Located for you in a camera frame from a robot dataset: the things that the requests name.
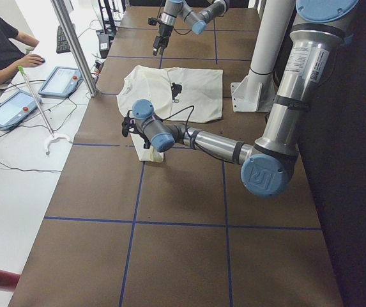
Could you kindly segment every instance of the folded cloth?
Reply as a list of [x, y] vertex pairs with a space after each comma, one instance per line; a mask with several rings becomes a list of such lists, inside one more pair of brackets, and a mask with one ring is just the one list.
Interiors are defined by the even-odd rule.
[[[149, 100], [155, 113], [168, 118], [194, 106], [190, 122], [206, 123], [222, 115], [222, 70], [136, 66], [126, 77], [117, 95], [120, 113], [126, 116], [139, 99]], [[191, 109], [173, 115], [170, 120], [185, 121]], [[151, 147], [143, 149], [139, 136], [133, 136], [140, 161], [162, 162], [163, 154]]]

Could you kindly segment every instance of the person's hand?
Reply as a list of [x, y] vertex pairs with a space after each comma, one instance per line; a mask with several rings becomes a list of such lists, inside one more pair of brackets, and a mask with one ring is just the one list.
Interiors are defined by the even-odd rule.
[[37, 67], [38, 65], [41, 65], [44, 61], [45, 60], [37, 54], [27, 54], [17, 61], [17, 66]]

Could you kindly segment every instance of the person's arm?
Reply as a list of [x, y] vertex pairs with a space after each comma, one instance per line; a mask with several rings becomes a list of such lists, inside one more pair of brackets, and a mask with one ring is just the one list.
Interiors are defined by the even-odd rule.
[[10, 66], [0, 70], [0, 85], [5, 81], [12, 79], [18, 72], [18, 66], [36, 67], [43, 63], [43, 58], [37, 54], [28, 54], [23, 58], [13, 62]]
[[16, 40], [18, 40], [21, 43], [24, 43], [28, 46], [31, 47], [36, 47], [38, 45], [38, 43], [40, 42], [39, 40], [37, 40], [35, 37], [25, 33], [25, 32], [21, 32], [18, 31], [18, 35], [14, 38]]

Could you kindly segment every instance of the white table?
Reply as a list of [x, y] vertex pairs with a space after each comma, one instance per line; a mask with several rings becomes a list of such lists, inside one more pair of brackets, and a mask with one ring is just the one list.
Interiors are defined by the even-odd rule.
[[[81, 9], [72, 12], [70, 16], [76, 25], [75, 30], [78, 36], [96, 18], [93, 10]], [[46, 62], [36, 68], [24, 69], [29, 80], [46, 79], [56, 66], [77, 67], [70, 52], [56, 54], [57, 21], [56, 18], [52, 19], [48, 25], [50, 31], [45, 32], [45, 37], [38, 37], [40, 43], [34, 50], [34, 53], [43, 56]], [[92, 28], [97, 26], [97, 22], [92, 23]], [[89, 67], [92, 67], [95, 62], [93, 54], [98, 54], [98, 39], [95, 31], [89, 29], [84, 32], [79, 42]], [[21, 82], [24, 80], [18, 73], [12, 83]], [[41, 85], [41, 83], [32, 83], [34, 91], [38, 91]], [[19, 87], [28, 91], [25, 84]], [[14, 92], [14, 89], [4, 92], [0, 102]], [[76, 103], [77, 108], [59, 132], [69, 135], [73, 140], [90, 98], [86, 85], [82, 83], [70, 98]], [[58, 106], [60, 99], [43, 98], [42, 102], [44, 110], [50, 109], [45, 112], [45, 115], [54, 129], [62, 124], [75, 107], [69, 100], [65, 100]], [[44, 122], [38, 115], [23, 125], [44, 125]], [[50, 155], [46, 156], [43, 142], [48, 135], [49, 132], [45, 127], [17, 127], [0, 138], [0, 162], [14, 168], [61, 171], [72, 144], [65, 139], [60, 139], [57, 143], [50, 145]], [[10, 170], [0, 165], [0, 269], [22, 272], [59, 176], [59, 173], [51, 172]], [[0, 306], [7, 306], [11, 296], [9, 292], [0, 292]]]

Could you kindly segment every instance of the brown table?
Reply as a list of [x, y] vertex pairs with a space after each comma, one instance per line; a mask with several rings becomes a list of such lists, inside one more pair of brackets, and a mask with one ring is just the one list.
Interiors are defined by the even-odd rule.
[[[264, 114], [233, 113], [259, 17], [230, 9], [153, 57], [157, 8], [128, 8], [10, 306], [342, 306], [303, 166], [260, 199], [240, 167], [191, 149], [139, 162], [116, 94], [136, 65], [224, 70], [222, 120], [193, 127], [252, 144]], [[180, 21], [178, 29], [187, 26]]]

